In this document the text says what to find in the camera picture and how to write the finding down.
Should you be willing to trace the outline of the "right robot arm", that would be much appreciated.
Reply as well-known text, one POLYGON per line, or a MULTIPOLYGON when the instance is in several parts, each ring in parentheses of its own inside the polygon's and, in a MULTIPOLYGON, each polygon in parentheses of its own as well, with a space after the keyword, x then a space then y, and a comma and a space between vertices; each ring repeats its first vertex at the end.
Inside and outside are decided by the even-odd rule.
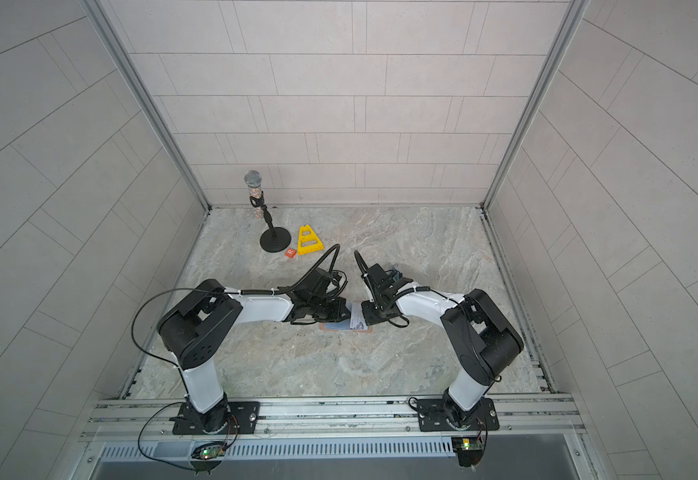
POLYGON ((473 411, 524 350, 521 335, 485 291, 443 293, 378 264, 360 261, 358 266, 370 293, 362 303, 367 324, 403 328, 399 320, 416 317, 444 329, 461 365, 444 394, 453 414, 464 417, 473 411))

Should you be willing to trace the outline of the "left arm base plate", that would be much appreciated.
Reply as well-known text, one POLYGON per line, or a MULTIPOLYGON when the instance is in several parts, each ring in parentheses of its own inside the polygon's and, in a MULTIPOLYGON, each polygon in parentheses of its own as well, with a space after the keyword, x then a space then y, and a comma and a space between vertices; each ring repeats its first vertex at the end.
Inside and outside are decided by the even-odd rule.
POLYGON ((199 413, 189 402, 169 418, 174 435, 252 434, 261 404, 255 401, 221 402, 206 413, 199 413))

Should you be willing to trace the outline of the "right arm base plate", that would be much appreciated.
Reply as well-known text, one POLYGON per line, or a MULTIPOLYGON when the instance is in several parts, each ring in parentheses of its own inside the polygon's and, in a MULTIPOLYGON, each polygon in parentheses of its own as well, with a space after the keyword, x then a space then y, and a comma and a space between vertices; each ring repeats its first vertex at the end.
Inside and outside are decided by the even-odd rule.
POLYGON ((471 410, 462 410, 455 402, 444 398, 409 397, 422 432, 483 432, 500 429, 492 399, 483 397, 471 410))

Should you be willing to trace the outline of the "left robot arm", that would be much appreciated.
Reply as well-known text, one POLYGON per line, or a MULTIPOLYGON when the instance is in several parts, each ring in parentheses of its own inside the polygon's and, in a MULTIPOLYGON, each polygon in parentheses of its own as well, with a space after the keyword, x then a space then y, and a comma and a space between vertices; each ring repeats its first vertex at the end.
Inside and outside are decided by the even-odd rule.
POLYGON ((351 316, 342 297, 346 285, 343 272, 316 267, 296 284, 270 290, 232 291, 214 279, 192 289, 160 319, 157 332, 176 359, 194 412, 206 416, 226 407, 214 356, 233 326, 341 322, 351 316))

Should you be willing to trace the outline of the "white credit card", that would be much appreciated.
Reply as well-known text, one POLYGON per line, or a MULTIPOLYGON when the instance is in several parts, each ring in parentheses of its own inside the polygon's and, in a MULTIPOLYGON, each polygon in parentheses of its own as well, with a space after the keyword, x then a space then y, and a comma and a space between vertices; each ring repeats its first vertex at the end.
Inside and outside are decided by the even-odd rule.
POLYGON ((350 305, 350 329, 352 331, 367 331, 369 326, 365 320, 362 303, 352 302, 350 305))

